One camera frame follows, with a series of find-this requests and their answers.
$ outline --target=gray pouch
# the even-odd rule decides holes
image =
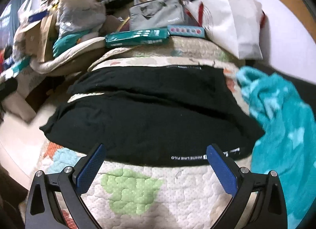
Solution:
[[[180,0],[152,0],[130,8],[130,30],[186,25],[187,15]]]

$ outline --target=silver screw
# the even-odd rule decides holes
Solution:
[[[43,175],[43,171],[42,171],[42,170],[37,171],[37,172],[35,173],[35,175],[36,175],[37,177],[40,177],[41,175]]]
[[[69,173],[72,171],[72,167],[65,167],[64,172]]]
[[[249,169],[247,169],[246,167],[241,167],[240,171],[244,174],[247,174],[249,172]]]
[[[275,172],[274,170],[271,170],[271,176],[276,177],[277,176],[277,172]]]

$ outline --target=curtain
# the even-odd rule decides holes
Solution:
[[[10,38],[8,40],[8,43],[10,45],[13,45],[13,38],[16,30],[20,26],[19,18],[18,18],[18,10],[21,7],[25,0],[11,0],[11,13],[10,13],[10,22],[9,22],[9,27],[10,27]]]

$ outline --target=green package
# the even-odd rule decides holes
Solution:
[[[131,47],[168,42],[167,28],[115,32],[105,36],[106,47]]]

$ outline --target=teal blanket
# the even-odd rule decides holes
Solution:
[[[251,170],[264,174],[277,171],[285,196],[288,228],[294,229],[316,197],[314,114],[294,85],[276,73],[268,76],[244,66],[237,73],[237,80],[250,115],[265,131],[253,148]]]

